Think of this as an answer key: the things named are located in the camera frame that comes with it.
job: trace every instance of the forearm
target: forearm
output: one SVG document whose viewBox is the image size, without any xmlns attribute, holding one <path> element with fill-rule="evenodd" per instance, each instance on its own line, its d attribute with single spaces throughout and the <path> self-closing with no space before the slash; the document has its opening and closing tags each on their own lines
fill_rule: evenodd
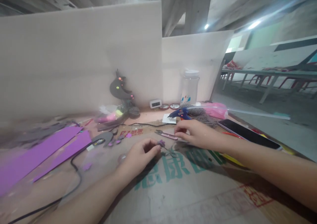
<svg viewBox="0 0 317 224">
<path fill-rule="evenodd" d="M 45 216 L 40 223 L 98 223 L 116 196 L 130 182 L 117 169 L 102 178 L 62 208 Z"/>
<path fill-rule="evenodd" d="M 317 165 L 242 139 L 222 135 L 217 141 L 226 153 L 290 196 L 317 211 Z"/>
</svg>

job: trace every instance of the phone screen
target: phone screen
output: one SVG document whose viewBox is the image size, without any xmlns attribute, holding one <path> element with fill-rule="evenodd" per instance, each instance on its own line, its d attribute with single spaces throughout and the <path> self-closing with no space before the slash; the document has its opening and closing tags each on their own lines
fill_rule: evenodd
<svg viewBox="0 0 317 224">
<path fill-rule="evenodd" d="M 224 119 L 218 122 L 221 127 L 223 127 L 226 130 L 229 130 L 232 133 L 235 133 L 244 139 L 262 145 L 266 146 L 272 149 L 279 149 L 281 146 L 277 144 L 276 142 L 271 141 L 270 139 L 267 139 L 260 134 L 257 134 L 256 132 L 251 131 L 250 129 L 247 129 L 230 119 Z"/>
</svg>

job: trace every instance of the light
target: light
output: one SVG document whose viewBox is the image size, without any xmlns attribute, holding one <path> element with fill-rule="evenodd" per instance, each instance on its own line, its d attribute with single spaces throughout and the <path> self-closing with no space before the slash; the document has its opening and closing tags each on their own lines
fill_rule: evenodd
<svg viewBox="0 0 317 224">
<path fill-rule="evenodd" d="M 255 21 L 253 24 L 251 24 L 249 27 L 248 27 L 248 29 L 253 29 L 253 28 L 255 28 L 256 26 L 258 26 L 259 24 L 261 23 L 261 21 Z"/>
</svg>

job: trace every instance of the bottle cap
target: bottle cap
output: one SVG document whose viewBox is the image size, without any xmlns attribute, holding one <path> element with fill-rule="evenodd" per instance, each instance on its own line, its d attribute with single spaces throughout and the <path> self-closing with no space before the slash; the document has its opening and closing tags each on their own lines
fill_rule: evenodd
<svg viewBox="0 0 317 224">
<path fill-rule="evenodd" d="M 196 77 L 198 76 L 199 71 L 197 70 L 187 70 L 185 71 L 185 76 L 186 77 Z"/>
</svg>

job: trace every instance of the pink wrap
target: pink wrap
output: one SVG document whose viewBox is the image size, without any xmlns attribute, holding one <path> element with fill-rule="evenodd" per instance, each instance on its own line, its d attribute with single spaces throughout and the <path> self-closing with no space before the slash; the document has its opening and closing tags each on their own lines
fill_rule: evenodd
<svg viewBox="0 0 317 224">
<path fill-rule="evenodd" d="M 225 119 L 228 116 L 227 107 L 224 104 L 221 103 L 202 103 L 201 106 L 214 106 L 218 108 L 204 108 L 206 111 L 206 114 L 208 114 L 211 117 Z"/>
</svg>

